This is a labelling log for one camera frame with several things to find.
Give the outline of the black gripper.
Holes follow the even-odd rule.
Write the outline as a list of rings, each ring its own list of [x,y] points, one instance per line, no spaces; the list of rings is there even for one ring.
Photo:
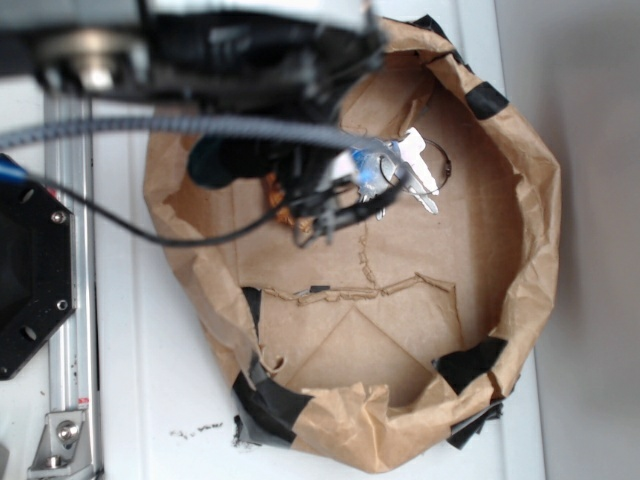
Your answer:
[[[275,99],[269,105],[242,108],[240,98],[200,100],[205,113],[244,113],[261,118],[311,122],[335,126],[338,122],[344,89],[323,94],[316,99]],[[347,210],[336,203],[336,187],[328,178],[329,166],[339,155],[335,148],[324,148],[308,142],[289,142],[281,138],[235,138],[221,134],[204,135],[191,149],[187,172],[198,186],[219,190],[239,179],[262,179],[275,173],[285,192],[282,203],[253,223],[220,237],[198,240],[198,246],[213,246],[236,240],[276,216],[281,206],[288,207],[298,224],[306,217],[317,219],[324,214],[341,216]]]

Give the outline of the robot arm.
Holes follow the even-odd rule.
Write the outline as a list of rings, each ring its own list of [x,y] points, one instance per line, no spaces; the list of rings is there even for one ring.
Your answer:
[[[395,188],[343,207],[357,172],[334,174],[361,141],[339,132],[346,93],[383,61],[367,1],[5,1],[1,72],[53,95],[161,106],[194,115],[66,120],[1,137],[3,147],[117,130],[195,133],[187,160],[216,190],[273,175],[275,207],[314,237],[367,219]]]

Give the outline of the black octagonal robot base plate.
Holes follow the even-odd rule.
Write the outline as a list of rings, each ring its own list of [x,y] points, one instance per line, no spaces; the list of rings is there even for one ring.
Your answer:
[[[73,214],[33,182],[1,186],[1,379],[74,312]]]

